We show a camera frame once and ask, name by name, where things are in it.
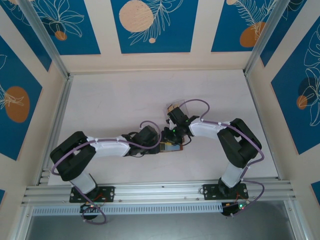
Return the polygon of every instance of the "white work surface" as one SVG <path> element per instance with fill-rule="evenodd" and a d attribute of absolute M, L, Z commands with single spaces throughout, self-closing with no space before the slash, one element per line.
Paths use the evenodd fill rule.
<path fill-rule="evenodd" d="M 204 119 L 225 122 L 241 118 L 260 140 L 265 160 L 251 166 L 246 178 L 278 176 L 242 70 L 76 75 L 58 144 L 76 131 L 95 138 L 139 131 L 139 124 L 144 120 L 151 120 L 163 129 L 166 105 L 194 98 L 210 104 Z M 189 117 L 199 116 L 206 109 L 202 102 L 187 103 Z M 228 163 L 218 140 L 193 137 L 183 151 L 141 158 L 102 157 L 91 160 L 86 170 L 98 184 L 197 181 L 219 179 Z M 51 175 L 48 184 L 68 182 Z"/>

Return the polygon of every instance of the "white line drawing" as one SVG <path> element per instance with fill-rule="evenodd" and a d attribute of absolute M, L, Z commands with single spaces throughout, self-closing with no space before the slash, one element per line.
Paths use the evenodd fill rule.
<path fill-rule="evenodd" d="M 119 18 L 122 26 L 129 32 L 132 39 L 130 46 L 139 41 L 149 41 L 153 44 L 156 39 L 170 27 L 169 14 L 177 10 L 184 0 L 130 0 L 120 10 Z"/>
<path fill-rule="evenodd" d="M 14 4 L 15 1 L 14 3 L 9 0 L 2 1 L 4 3 L 9 3 L 6 4 L 6 6 L 10 9 L 12 14 L 29 26 L 29 23 L 25 19 L 19 6 Z M 60 41 L 67 39 L 67 33 L 77 35 L 80 38 L 82 37 L 83 33 L 77 24 L 83 22 L 85 16 L 69 10 L 69 0 L 32 0 L 31 4 L 49 35 L 55 36 Z"/>
<path fill-rule="evenodd" d="M 258 8 L 256 0 L 226 0 L 228 5 L 235 5 L 240 17 L 246 21 L 250 29 L 254 30 L 254 39 L 261 34 L 264 20 L 270 15 L 278 0 L 264 0 L 262 7 Z"/>
<path fill-rule="evenodd" d="M 288 19 L 288 14 L 289 12 L 293 11 L 293 12 L 296 12 L 298 11 L 301 6 L 302 6 L 302 3 L 304 2 L 305 0 L 291 0 L 288 4 L 288 6 L 286 7 L 284 13 L 282 14 L 282 17 L 287 20 Z"/>
<path fill-rule="evenodd" d="M 308 49 L 304 56 L 307 87 L 297 100 L 300 109 L 310 107 L 310 126 L 315 127 L 320 123 L 320 25 L 313 33 Z"/>
<path fill-rule="evenodd" d="M 7 56 L 0 54 L 0 70 L 4 67 L 6 64 Z M 10 104 L 17 104 L 20 106 L 23 106 L 23 102 L 21 102 L 24 99 L 24 97 L 14 97 L 10 94 L 8 94 L 1 86 L 0 84 L 0 110 L 3 109 L 6 105 L 10 106 Z"/>

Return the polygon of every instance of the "blue background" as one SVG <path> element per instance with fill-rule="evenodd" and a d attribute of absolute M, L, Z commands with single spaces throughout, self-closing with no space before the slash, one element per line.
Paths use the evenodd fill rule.
<path fill-rule="evenodd" d="M 24 40 L 28 43 L 34 54 L 37 56 L 39 61 L 42 63 L 43 67 L 48 71 L 51 65 L 51 58 L 48 55 L 47 51 L 45 50 L 44 46 L 41 44 L 40 40 L 38 39 L 35 32 L 32 30 L 31 26 L 26 25 L 21 20 L 18 20 L 11 11 L 8 9 L 7 6 L 10 6 L 9 1 L 5 1 L 4 3 L 0 0 L 0 5 L 2 6 L 3 10 L 6 12 L 8 17 L 11 19 L 15 27 L 18 29 Z"/>
<path fill-rule="evenodd" d="M 280 21 L 276 25 L 270 39 L 268 40 L 267 44 L 265 45 L 265 47 L 260 55 L 260 58 L 261 58 L 264 66 L 266 66 L 268 64 L 270 58 L 272 57 L 272 55 L 276 51 L 276 49 L 279 46 L 279 44 L 281 43 L 282 39 L 285 37 L 287 31 L 289 30 L 292 23 L 294 22 L 294 20 L 296 19 L 296 17 L 300 13 L 300 10 L 305 5 L 306 1 L 307 0 L 304 0 L 304 2 L 302 3 L 302 6 L 300 7 L 299 10 L 288 11 L 287 14 L 286 14 L 286 12 L 284 12 L 283 15 L 284 16 L 287 15 L 287 19 L 285 19 L 284 17 L 280 18 Z"/>
<path fill-rule="evenodd" d="M 2 88 L 6 91 L 10 87 L 19 86 L 28 93 L 30 100 L 29 115 L 23 123 L 12 121 L 6 113 L 6 109 L 0 109 L 0 153 L 13 160 L 17 160 L 31 118 L 34 114 L 42 86 L 2 37 L 0 37 L 0 54 L 7 56 L 5 65 L 0 70 L 0 84 Z"/>
<path fill-rule="evenodd" d="M 92 28 L 84 0 L 69 0 L 69 11 L 84 15 L 82 22 L 76 25 L 81 29 L 82 36 L 66 32 L 66 40 L 60 41 L 50 36 L 61 55 L 93 55 L 100 54 L 99 46 Z"/>
<path fill-rule="evenodd" d="M 5 196 L 5 191 L 0 189 L 0 205 L 4 196 Z"/>
<path fill-rule="evenodd" d="M 261 8 L 265 0 L 255 1 L 256 6 Z M 240 17 L 238 7 L 235 5 L 228 5 L 224 0 L 219 24 L 215 33 L 211 52 L 247 52 L 251 51 L 253 47 L 243 47 L 240 44 L 241 34 L 249 26 L 244 18 Z"/>
<path fill-rule="evenodd" d="M 320 205 L 320 181 L 311 184 L 315 197 Z"/>
<path fill-rule="evenodd" d="M 299 154 L 320 143 L 320 124 L 310 126 L 310 107 L 301 110 L 297 106 L 298 89 L 307 77 L 305 55 L 312 35 L 320 24 L 320 17 L 296 47 L 294 52 L 272 80 L 276 98 Z"/>
<path fill-rule="evenodd" d="M 128 0 L 111 0 L 113 16 L 119 44 L 122 54 L 139 54 L 139 53 L 189 53 L 191 50 L 192 38 L 194 34 L 198 0 L 184 1 L 182 5 L 172 13 L 169 13 L 170 26 L 165 23 L 165 31 L 161 29 L 155 43 L 149 43 L 143 39 L 131 45 L 133 38 L 119 19 L 120 9 Z"/>

